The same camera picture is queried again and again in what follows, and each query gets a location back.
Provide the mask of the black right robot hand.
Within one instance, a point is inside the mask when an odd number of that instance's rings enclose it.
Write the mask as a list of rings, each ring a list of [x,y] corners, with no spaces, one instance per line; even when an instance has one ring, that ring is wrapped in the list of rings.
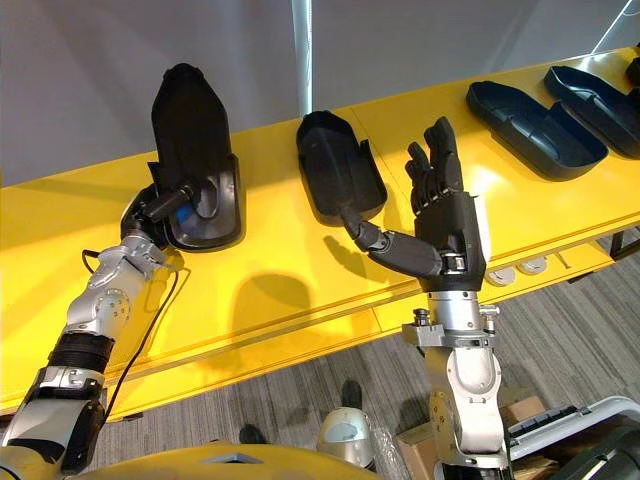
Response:
[[[425,292],[481,290],[486,271],[475,198],[464,189],[454,130],[442,116],[413,142],[405,165],[411,179],[414,233],[383,231],[351,205],[340,216],[352,240],[374,262],[417,278]]]

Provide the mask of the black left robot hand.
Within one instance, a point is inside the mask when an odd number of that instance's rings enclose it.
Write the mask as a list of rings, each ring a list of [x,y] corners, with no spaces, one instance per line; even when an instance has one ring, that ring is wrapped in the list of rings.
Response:
[[[192,182],[160,193],[151,183],[130,202],[120,220],[120,237],[145,234],[161,249],[171,245],[181,251],[198,251],[202,247],[185,230],[186,222],[195,214],[193,199],[196,188]]]

